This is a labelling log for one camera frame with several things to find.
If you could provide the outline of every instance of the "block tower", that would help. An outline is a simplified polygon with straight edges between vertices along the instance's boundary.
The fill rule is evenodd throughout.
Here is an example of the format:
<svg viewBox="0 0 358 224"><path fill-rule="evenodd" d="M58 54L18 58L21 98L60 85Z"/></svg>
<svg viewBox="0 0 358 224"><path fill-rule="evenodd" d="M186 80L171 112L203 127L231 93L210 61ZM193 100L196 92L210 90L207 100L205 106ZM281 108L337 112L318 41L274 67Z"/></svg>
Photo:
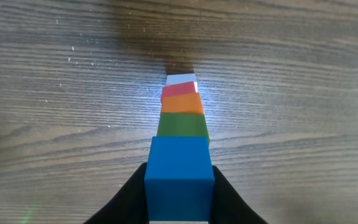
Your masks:
<svg viewBox="0 0 358 224"><path fill-rule="evenodd" d="M169 75L144 176L150 221L208 221L215 183L195 74Z"/></svg>

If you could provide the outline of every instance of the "top face of blue cube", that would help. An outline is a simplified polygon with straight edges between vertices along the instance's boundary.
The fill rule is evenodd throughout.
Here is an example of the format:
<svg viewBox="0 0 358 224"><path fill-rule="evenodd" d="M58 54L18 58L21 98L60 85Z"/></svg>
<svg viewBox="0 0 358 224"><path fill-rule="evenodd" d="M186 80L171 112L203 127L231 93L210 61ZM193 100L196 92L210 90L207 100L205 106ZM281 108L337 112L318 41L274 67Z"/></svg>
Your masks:
<svg viewBox="0 0 358 224"><path fill-rule="evenodd" d="M206 137L153 137L145 179L214 179Z"/></svg>

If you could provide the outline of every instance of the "white block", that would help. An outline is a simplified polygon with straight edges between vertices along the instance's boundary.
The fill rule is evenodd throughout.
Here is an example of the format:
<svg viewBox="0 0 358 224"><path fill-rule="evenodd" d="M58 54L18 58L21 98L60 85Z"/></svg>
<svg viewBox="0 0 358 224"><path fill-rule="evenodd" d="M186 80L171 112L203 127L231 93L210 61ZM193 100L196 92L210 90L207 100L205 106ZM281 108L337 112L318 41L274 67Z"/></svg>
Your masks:
<svg viewBox="0 0 358 224"><path fill-rule="evenodd" d="M185 82L194 82L194 87L196 88L196 92L198 92L198 85L196 74L180 74L180 75L168 75L167 76L167 86L181 84Z"/></svg>

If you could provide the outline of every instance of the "red block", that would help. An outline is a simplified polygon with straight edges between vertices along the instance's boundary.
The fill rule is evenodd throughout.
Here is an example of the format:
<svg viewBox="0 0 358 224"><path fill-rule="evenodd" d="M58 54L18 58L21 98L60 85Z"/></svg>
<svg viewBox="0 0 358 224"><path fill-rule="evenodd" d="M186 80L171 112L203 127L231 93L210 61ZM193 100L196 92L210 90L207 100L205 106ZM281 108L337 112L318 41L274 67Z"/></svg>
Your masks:
<svg viewBox="0 0 358 224"><path fill-rule="evenodd" d="M166 86L162 89L161 102L165 97L196 93L194 82Z"/></svg>

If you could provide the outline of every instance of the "blue cube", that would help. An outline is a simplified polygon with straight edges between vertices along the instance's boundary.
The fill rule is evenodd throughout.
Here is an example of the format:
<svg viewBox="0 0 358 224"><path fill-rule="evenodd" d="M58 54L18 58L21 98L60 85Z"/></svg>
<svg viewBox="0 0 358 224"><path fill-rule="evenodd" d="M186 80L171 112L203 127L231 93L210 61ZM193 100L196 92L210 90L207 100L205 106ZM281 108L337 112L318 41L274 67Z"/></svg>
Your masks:
<svg viewBox="0 0 358 224"><path fill-rule="evenodd" d="M150 221L208 221L214 183L206 137L153 137L144 177Z"/></svg>

